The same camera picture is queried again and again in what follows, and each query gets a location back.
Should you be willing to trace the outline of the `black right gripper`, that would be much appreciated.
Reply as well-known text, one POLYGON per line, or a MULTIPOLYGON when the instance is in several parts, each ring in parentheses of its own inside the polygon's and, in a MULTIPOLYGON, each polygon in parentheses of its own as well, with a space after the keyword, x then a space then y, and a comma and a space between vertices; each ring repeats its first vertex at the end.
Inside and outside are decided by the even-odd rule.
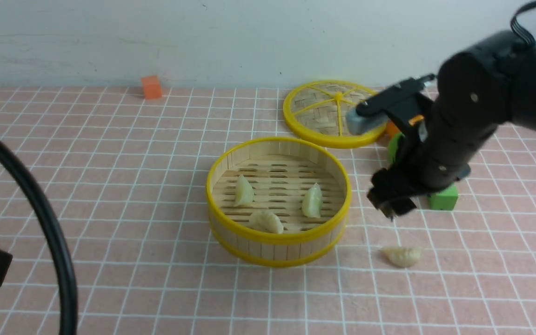
POLYGON ((383 216, 391 218, 415 210, 417 206, 412 198, 429 193, 429 188, 411 180, 396 167, 378 170, 373 174, 371 184, 368 200, 383 216))

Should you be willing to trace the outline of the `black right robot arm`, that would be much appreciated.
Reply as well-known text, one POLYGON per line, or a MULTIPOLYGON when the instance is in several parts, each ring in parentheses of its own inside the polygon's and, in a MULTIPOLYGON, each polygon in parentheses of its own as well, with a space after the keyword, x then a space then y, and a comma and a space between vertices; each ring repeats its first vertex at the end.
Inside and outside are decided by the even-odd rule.
POLYGON ((438 97, 421 91, 428 74, 396 83, 357 105, 359 116, 387 116, 403 133, 391 167, 372 176, 367 198, 385 216, 415 208, 413 197, 434 194, 470 174, 469 161, 508 122, 536 131, 536 45, 511 31, 486 38, 446 60, 438 97))

